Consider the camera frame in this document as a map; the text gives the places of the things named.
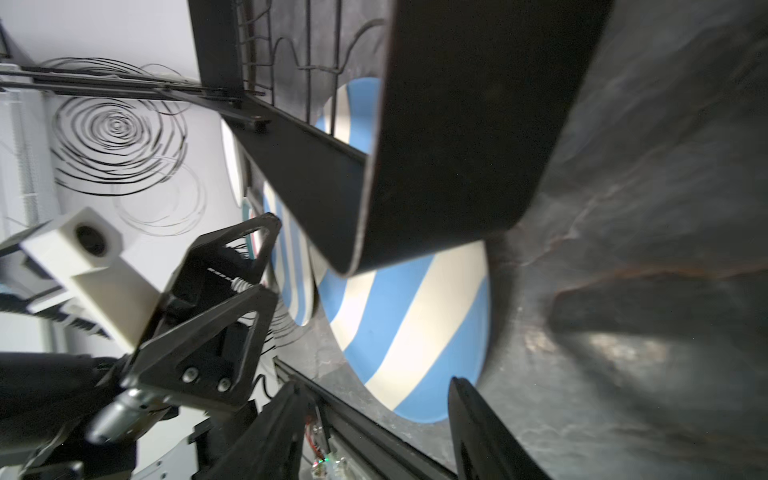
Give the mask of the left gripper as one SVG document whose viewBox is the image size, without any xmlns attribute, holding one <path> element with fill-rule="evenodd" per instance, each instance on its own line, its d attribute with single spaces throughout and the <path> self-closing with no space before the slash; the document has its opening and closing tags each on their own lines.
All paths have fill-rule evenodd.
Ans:
<svg viewBox="0 0 768 480">
<path fill-rule="evenodd" d="M 277 306 L 261 279 L 281 227 L 266 213 L 190 245 L 127 363 L 124 389 L 209 412 L 248 401 Z"/>
</svg>

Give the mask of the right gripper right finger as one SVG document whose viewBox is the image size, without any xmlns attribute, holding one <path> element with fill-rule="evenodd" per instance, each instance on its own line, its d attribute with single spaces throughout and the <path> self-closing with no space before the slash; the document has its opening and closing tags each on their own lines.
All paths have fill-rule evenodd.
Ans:
<svg viewBox="0 0 768 480">
<path fill-rule="evenodd" d="M 451 379 L 448 412 L 460 479 L 550 480 L 468 380 Z"/>
</svg>

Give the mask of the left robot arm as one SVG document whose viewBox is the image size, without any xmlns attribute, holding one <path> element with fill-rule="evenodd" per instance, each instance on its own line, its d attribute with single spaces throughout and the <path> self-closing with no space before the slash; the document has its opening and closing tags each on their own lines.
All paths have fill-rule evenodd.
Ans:
<svg viewBox="0 0 768 480">
<path fill-rule="evenodd" d="M 264 214 L 199 237 L 164 292 L 121 255 L 121 234 L 86 208 L 4 242 L 81 303 L 123 357 L 5 353 L 1 461 L 34 479 L 127 478 L 137 440 L 187 406 L 212 417 L 202 479 L 293 479 L 300 433 L 250 403 L 277 297 L 268 257 L 231 243 L 255 232 L 271 250 L 280 220 Z"/>
</svg>

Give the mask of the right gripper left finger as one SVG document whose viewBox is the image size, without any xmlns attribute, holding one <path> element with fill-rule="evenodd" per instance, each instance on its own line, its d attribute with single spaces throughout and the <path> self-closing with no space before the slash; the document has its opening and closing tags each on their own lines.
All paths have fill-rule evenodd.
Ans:
<svg viewBox="0 0 768 480">
<path fill-rule="evenodd" d="M 295 381 L 262 411 L 248 401 L 238 412 L 197 426 L 199 479 L 297 479 L 310 402 Z"/>
</svg>

